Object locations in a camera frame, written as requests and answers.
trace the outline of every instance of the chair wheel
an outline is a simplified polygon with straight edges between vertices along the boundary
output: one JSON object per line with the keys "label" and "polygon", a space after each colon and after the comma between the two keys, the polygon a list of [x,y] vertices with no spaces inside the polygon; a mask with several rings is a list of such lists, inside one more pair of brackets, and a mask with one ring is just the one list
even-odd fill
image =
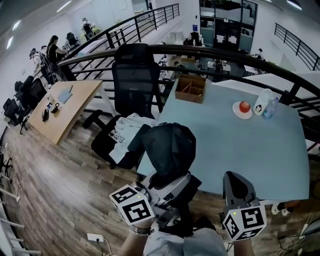
{"label": "chair wheel", "polygon": [[113,170],[117,167],[117,165],[115,163],[110,163],[110,169]]}

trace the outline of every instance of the plastic bottle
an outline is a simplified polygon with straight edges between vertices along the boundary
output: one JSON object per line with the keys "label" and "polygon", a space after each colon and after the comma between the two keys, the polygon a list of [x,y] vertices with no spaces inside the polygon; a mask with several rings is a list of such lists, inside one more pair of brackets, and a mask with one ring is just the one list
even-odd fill
{"label": "plastic bottle", "polygon": [[268,106],[263,111],[263,118],[269,120],[275,113],[276,108],[278,106],[279,99],[276,97],[274,100],[268,104]]}

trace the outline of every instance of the white cup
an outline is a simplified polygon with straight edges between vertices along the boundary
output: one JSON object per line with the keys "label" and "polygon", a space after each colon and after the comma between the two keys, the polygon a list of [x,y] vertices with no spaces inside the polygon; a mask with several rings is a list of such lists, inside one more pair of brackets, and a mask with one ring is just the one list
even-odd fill
{"label": "white cup", "polygon": [[256,100],[254,106],[252,107],[253,112],[256,115],[261,116],[266,107],[268,106],[268,103],[271,98],[272,91],[270,89],[263,89],[258,99]]}

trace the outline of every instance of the black bag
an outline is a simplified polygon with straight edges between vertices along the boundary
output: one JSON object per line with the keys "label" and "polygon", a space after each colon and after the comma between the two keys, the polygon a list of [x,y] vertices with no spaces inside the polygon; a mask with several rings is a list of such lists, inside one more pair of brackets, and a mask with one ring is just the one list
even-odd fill
{"label": "black bag", "polygon": [[91,27],[90,27],[90,24],[89,23],[85,23],[83,24],[83,29],[85,32],[89,32],[91,31]]}
{"label": "black bag", "polygon": [[185,175],[196,157],[196,138],[188,127],[163,123],[141,138],[157,174],[165,183]]}

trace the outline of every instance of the power strip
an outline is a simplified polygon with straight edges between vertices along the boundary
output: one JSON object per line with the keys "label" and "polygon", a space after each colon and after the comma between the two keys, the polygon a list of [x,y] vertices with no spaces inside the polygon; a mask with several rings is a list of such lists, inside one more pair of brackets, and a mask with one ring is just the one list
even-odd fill
{"label": "power strip", "polygon": [[95,241],[95,242],[99,242],[99,243],[103,243],[104,242],[104,237],[101,234],[91,234],[91,233],[87,233],[86,234],[88,237],[88,240],[90,241]]}

